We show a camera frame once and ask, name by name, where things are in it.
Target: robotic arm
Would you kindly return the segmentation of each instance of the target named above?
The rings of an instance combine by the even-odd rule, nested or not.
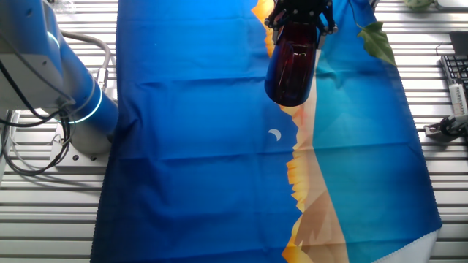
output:
[[[102,91],[105,81],[98,83],[65,42],[48,1],[0,0],[0,70],[0,110],[31,110],[42,121],[54,117],[70,126],[70,142],[81,153],[110,150],[117,104]],[[107,77],[106,70],[100,73]]]
[[[303,104],[309,97],[316,51],[322,48],[328,34],[338,31],[333,19],[333,2],[275,0],[265,25],[273,29],[276,46],[265,79],[265,91],[282,106]]]

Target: keyboard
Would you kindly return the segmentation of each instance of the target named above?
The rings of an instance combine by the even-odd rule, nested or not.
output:
[[[468,56],[443,56],[440,61],[442,62],[442,67],[449,85],[457,83],[457,74],[460,72],[460,69],[468,66]],[[465,93],[467,93],[468,69],[460,72],[460,77],[463,82]]]

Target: white cable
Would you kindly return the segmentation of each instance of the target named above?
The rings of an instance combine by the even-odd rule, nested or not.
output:
[[[44,169],[44,167],[38,167],[38,166],[34,166],[34,165],[28,163],[28,162],[20,155],[18,149],[16,148],[16,146],[20,146],[20,144],[17,143],[17,142],[13,139],[13,136],[12,136],[12,128],[13,128],[13,127],[10,127],[9,136],[10,136],[10,140],[12,141],[12,146],[11,146],[11,147],[12,147],[13,152],[15,153],[16,157],[17,157],[24,165],[26,165],[31,171],[36,171],[35,169]],[[71,132],[71,134],[70,134],[70,138],[69,138],[67,141],[61,142],[61,140],[62,140],[61,135],[60,135],[60,134],[56,134],[56,135],[52,138],[52,141],[50,141],[50,142],[49,142],[47,145],[45,145],[45,146],[52,145],[53,142],[57,142],[58,144],[60,144],[60,145],[63,146],[63,145],[65,145],[65,144],[67,144],[67,143],[72,139],[72,136],[73,136],[73,134],[75,134],[75,132],[76,132],[76,124],[73,125],[73,130],[72,130],[72,132]],[[65,154],[62,156],[61,161],[65,158],[65,156],[67,155],[68,151],[69,151],[69,148],[67,148],[67,151],[66,151]]]

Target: metal bracket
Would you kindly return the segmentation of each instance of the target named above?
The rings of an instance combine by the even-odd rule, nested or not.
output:
[[[317,43],[317,49],[321,50],[323,45],[325,44],[325,39],[327,38],[327,33],[326,32],[323,32],[323,33],[320,33],[320,36],[319,36],[319,41]]]
[[[434,123],[424,126],[424,132],[426,133],[426,136],[438,142],[451,142],[458,138],[457,136],[448,136],[443,134],[441,131],[441,125],[441,123]]]
[[[56,134],[63,137],[63,131],[60,124],[57,124]],[[50,152],[50,160],[53,160],[60,153],[61,144],[54,140],[52,151]],[[70,144],[69,151],[64,160],[56,165],[60,167],[107,167],[109,161],[109,153],[90,155],[79,152],[73,145]]]

